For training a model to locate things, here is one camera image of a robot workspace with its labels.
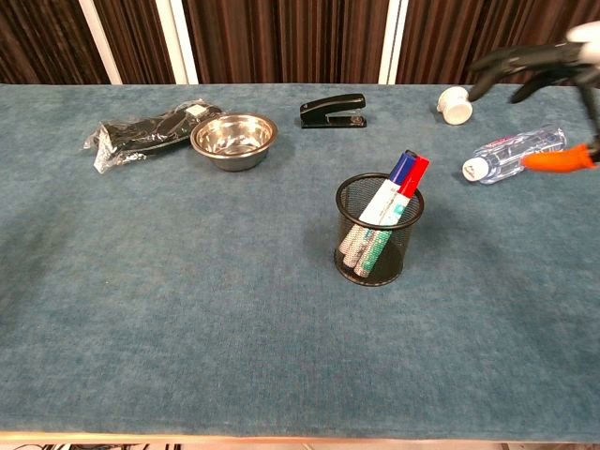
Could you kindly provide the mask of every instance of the brown curtain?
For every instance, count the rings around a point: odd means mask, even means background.
[[[558,42],[569,28],[597,20],[599,0],[411,0],[397,83],[473,83],[469,64],[486,53]]]
[[[201,83],[376,83],[388,0],[184,0]]]
[[[77,0],[0,1],[0,83],[108,83]]]
[[[175,83],[154,0],[94,4],[123,83]]]

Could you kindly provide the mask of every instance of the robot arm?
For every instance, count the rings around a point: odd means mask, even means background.
[[[559,154],[525,157],[523,165],[537,171],[572,172],[600,162],[600,121],[593,99],[593,86],[600,82],[600,22],[572,28],[567,40],[560,44],[499,49],[475,62],[471,70],[481,72],[482,76],[469,93],[470,101],[482,97],[502,78],[523,70],[537,70],[537,73],[511,96],[511,103],[519,103],[554,83],[573,82],[592,121],[593,143],[580,144]]]

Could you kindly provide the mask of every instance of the plastic bag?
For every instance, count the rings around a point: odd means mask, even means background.
[[[105,173],[113,166],[147,159],[161,147],[188,139],[194,127],[221,113],[220,108],[199,98],[156,117],[102,121],[85,140],[83,148],[97,147],[94,167]]]

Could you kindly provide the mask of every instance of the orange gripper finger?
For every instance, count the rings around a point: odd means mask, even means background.
[[[567,173],[594,167],[590,147],[580,143],[564,152],[536,153],[521,160],[530,171]]]

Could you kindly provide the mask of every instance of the blue marker cap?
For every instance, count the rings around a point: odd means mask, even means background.
[[[400,159],[397,161],[396,166],[390,173],[390,181],[401,186],[404,183],[404,179],[408,176],[413,168],[416,158],[409,153],[403,153]]]

